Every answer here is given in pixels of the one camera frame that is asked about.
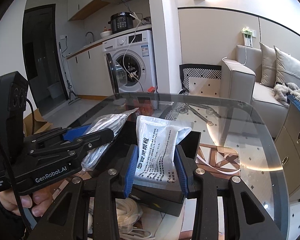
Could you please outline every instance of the faucet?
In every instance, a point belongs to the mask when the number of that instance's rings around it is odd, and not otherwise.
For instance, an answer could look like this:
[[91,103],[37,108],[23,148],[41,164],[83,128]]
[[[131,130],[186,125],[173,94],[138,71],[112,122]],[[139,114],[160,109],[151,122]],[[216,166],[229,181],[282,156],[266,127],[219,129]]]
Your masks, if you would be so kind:
[[87,33],[86,33],[86,37],[87,37],[88,33],[91,33],[91,34],[92,34],[92,39],[93,39],[93,42],[94,42],[94,35],[93,35],[93,32],[87,32]]

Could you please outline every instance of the beige pillow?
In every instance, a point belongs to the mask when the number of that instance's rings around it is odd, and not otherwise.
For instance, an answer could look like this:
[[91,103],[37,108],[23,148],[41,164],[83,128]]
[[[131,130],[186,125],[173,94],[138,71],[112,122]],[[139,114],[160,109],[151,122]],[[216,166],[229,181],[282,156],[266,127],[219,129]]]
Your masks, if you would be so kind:
[[276,81],[283,83],[295,83],[300,88],[300,61],[274,46],[277,56]]
[[260,42],[262,52],[262,78],[261,84],[274,87],[277,76],[277,57],[275,50]]

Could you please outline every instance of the glass table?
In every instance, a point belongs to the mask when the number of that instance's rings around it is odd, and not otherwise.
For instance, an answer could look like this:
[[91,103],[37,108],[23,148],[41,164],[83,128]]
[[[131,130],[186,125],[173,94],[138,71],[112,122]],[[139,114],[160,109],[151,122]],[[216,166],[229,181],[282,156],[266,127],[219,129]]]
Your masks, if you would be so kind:
[[221,176],[239,175],[287,237],[289,199],[283,168],[269,131],[251,105],[222,98],[123,93],[104,99],[69,127],[135,107],[139,109],[132,121],[142,114],[193,122],[193,130],[201,132],[198,163]]

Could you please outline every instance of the door frame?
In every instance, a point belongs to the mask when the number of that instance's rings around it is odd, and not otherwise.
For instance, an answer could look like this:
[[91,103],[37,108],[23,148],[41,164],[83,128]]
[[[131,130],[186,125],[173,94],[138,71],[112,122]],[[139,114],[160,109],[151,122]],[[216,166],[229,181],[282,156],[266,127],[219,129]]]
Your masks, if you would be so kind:
[[[60,60],[59,60],[59,53],[58,53],[58,46],[57,46],[57,37],[56,37],[56,4],[53,3],[53,4],[46,4],[46,5],[41,5],[41,6],[33,7],[33,8],[25,10],[24,14],[26,14],[28,12],[40,10],[40,9],[45,9],[45,8],[52,8],[52,36],[53,36],[53,49],[54,49],[54,52],[55,52],[54,56],[55,56],[55,59],[56,59],[57,70],[58,70],[58,75],[59,75],[60,83],[61,83],[61,86],[62,86],[63,94],[65,95],[66,100],[69,100],[68,91],[66,89],[65,81],[64,81],[63,75],[62,75],[62,70],[61,70],[61,65],[60,65]],[[25,60],[24,49],[23,49],[23,40],[22,40],[22,51],[23,51],[23,61],[25,63],[26,75],[28,77],[28,72],[27,72],[27,68],[26,68],[26,60]],[[29,82],[29,87],[30,87],[31,93],[33,94],[30,81],[28,81],[28,82]]]

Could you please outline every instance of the gold drawer handle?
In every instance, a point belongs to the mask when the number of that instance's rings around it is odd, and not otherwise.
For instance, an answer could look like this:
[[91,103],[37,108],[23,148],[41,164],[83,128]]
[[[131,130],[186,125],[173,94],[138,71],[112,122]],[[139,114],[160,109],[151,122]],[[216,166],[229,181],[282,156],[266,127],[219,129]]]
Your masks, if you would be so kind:
[[283,161],[282,161],[282,166],[283,165],[285,165],[286,163],[287,163],[287,161],[289,160],[289,157],[287,156],[287,157],[285,157],[284,159],[283,159]]
[[299,132],[299,135],[298,135],[298,139],[297,139],[297,143],[300,142],[300,132]]

